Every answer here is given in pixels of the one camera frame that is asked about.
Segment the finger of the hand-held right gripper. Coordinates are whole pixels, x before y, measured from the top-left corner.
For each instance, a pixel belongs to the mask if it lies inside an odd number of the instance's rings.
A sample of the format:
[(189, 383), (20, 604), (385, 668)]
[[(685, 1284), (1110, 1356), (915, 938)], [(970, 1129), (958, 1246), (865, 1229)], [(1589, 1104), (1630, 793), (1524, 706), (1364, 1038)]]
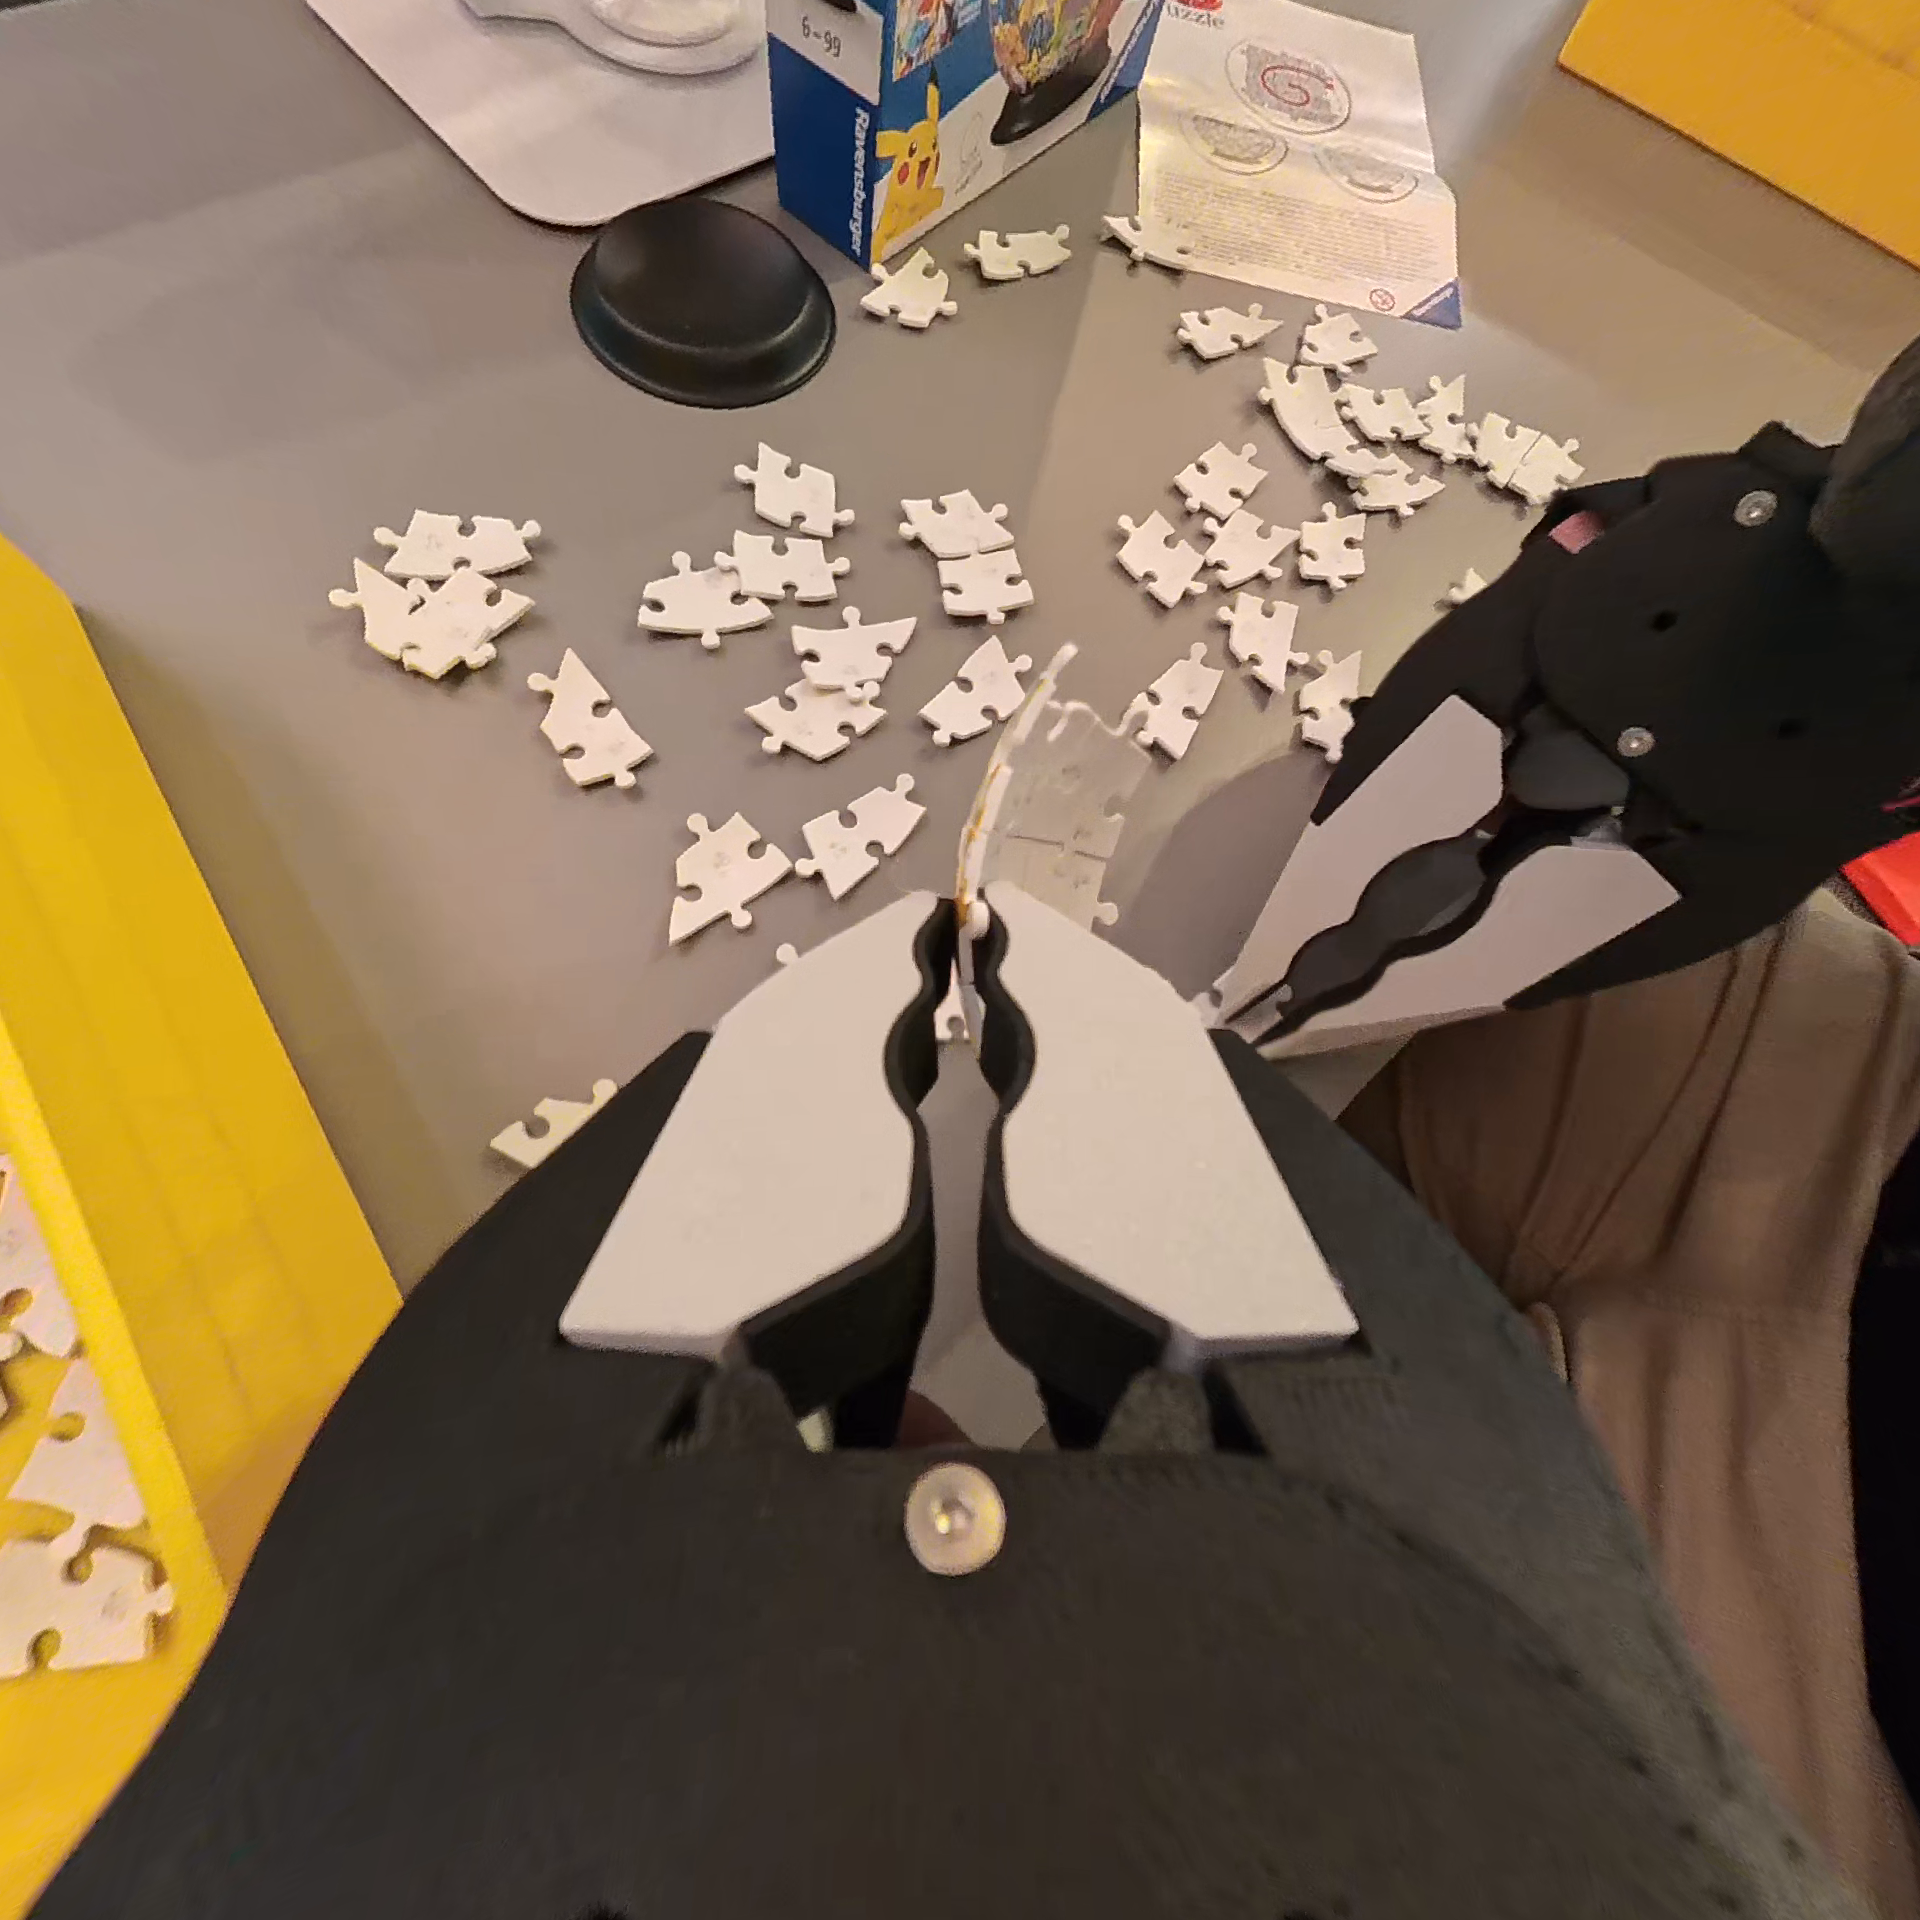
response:
[(1677, 898), (1630, 848), (1549, 846), (1502, 878), (1476, 921), (1454, 938), (1391, 959), (1354, 999), (1279, 1021), (1274, 1034), (1250, 1044), (1262, 1053), (1316, 1053), (1485, 1016)]
[(1436, 706), (1345, 802), (1303, 828), (1252, 929), (1215, 981), (1215, 1021), (1285, 1012), (1293, 961), (1354, 922), (1367, 888), (1403, 854), (1471, 831), (1505, 793), (1505, 732), (1466, 698)]

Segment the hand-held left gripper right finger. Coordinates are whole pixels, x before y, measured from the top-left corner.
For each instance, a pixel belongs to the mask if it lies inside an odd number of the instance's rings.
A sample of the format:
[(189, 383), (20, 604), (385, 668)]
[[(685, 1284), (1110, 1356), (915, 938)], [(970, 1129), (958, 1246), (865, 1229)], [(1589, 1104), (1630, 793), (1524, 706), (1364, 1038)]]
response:
[(979, 1297), (1051, 1438), (1095, 1444), (1141, 1375), (1349, 1348), (1358, 1314), (1202, 1016), (1018, 885), (981, 910)]

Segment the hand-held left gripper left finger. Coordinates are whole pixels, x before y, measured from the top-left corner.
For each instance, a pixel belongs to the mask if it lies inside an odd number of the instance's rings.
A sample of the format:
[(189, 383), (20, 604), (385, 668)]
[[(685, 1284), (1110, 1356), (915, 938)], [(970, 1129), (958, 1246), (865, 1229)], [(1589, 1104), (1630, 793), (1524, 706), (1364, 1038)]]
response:
[(894, 1440), (933, 1308), (921, 1106), (954, 902), (900, 896), (711, 1032), (559, 1312), (590, 1353), (748, 1364), (852, 1446)]

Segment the joined puzzle ball section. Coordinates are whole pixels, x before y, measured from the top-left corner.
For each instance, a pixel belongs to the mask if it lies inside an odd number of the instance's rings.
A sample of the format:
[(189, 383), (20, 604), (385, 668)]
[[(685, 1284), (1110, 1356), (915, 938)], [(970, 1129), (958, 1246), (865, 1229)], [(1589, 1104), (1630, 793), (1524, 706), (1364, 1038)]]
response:
[(955, 958), (933, 1016), (940, 1044), (972, 1040), (972, 946), (988, 926), (995, 879), (1012, 881), (1078, 927), (1099, 933), (1118, 921), (1105, 886), (1149, 754), (1135, 722), (1109, 724), (1095, 706), (1061, 692), (1074, 656), (1077, 646), (1063, 644), (1004, 722), (965, 820), (951, 896)]

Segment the small joined puzzle strip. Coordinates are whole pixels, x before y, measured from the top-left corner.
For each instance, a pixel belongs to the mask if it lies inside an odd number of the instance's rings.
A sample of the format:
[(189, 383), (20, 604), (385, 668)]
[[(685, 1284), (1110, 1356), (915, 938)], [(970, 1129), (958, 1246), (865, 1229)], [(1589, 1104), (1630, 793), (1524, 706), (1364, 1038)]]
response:
[(1285, 366), (1267, 356), (1259, 402), (1309, 463), (1326, 466), (1354, 489), (1401, 466), (1394, 454), (1383, 454), (1354, 433), (1354, 425), (1337, 408), (1333, 374), (1326, 368)]

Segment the person's right forearm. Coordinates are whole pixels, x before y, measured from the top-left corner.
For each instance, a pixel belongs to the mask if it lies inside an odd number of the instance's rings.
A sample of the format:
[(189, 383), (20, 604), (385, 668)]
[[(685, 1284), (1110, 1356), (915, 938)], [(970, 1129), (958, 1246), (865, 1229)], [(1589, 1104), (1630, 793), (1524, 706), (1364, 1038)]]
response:
[(1807, 529), (1845, 580), (1917, 593), (1917, 340), (1860, 397)]

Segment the heap of white puzzle pieces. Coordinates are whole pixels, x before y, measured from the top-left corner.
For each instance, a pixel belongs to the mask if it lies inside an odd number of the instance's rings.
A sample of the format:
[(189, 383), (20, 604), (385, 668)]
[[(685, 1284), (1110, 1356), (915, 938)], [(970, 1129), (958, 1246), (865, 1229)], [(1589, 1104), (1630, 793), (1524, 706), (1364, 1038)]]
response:
[(3, 1160), (3, 1676), (154, 1655), (173, 1589), (81, 1319)]

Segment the black puzzle ball stand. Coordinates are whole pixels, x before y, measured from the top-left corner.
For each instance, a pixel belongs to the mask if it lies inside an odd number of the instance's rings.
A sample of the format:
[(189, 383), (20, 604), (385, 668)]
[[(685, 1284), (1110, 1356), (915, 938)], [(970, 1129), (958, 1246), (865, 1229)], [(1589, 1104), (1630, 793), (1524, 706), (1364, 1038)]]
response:
[(566, 303), (609, 373), (703, 410), (807, 386), (836, 340), (830, 287), (804, 254), (761, 215), (716, 199), (615, 215), (581, 256)]

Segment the blue puzzle box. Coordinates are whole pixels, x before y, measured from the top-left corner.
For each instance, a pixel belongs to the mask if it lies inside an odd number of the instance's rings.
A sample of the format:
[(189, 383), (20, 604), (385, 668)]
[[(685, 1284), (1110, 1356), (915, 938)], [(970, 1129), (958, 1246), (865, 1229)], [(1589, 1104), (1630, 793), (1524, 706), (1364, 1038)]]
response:
[(1162, 2), (769, 2), (779, 205), (878, 266), (1124, 100)]

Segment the person's tan trousers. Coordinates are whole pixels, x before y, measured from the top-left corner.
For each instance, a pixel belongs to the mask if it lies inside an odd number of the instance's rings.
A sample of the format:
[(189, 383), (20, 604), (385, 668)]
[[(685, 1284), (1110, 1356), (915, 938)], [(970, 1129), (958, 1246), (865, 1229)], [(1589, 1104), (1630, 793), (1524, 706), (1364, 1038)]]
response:
[(1916, 952), (1831, 896), (1675, 974), (1411, 1040), (1346, 1130), (1535, 1327), (1698, 1666), (1874, 1914), (1916, 1914), (1916, 1662), (1865, 1653), (1853, 1300), (1916, 1241)]

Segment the orange fabric item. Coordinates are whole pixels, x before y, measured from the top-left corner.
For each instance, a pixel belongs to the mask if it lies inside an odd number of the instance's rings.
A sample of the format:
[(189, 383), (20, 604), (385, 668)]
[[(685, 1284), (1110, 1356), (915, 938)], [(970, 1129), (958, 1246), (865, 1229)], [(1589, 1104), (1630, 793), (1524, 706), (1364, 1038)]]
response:
[(1865, 914), (1917, 949), (1917, 831), (1859, 854), (1841, 876)]

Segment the yellow plastic bin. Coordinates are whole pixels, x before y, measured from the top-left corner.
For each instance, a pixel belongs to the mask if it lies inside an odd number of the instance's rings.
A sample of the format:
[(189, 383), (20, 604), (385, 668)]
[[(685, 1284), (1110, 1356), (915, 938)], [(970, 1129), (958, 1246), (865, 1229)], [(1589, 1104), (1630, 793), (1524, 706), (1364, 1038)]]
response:
[(1917, 263), (1916, 2), (1590, 2), (1557, 62)]
[(3, 1146), (173, 1589), (154, 1655), (3, 1682), (26, 1914), (201, 1666), (399, 1293), (67, 593), (3, 557)]

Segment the printed instruction sheet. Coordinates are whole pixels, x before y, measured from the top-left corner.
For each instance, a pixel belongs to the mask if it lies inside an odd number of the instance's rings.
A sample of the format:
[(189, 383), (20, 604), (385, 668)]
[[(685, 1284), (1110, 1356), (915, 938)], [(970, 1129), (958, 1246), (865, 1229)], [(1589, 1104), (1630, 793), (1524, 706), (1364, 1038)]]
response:
[(1138, 210), (1194, 272), (1461, 329), (1415, 41), (1333, 6), (1164, 4), (1135, 86)]

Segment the white desk stand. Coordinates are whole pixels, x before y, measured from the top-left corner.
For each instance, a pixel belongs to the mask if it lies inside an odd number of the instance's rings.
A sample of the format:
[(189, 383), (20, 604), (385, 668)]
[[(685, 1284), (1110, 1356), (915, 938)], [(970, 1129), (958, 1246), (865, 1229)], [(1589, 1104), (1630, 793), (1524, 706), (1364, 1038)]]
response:
[(594, 229), (774, 151), (761, 2), (310, 2), (522, 217)]

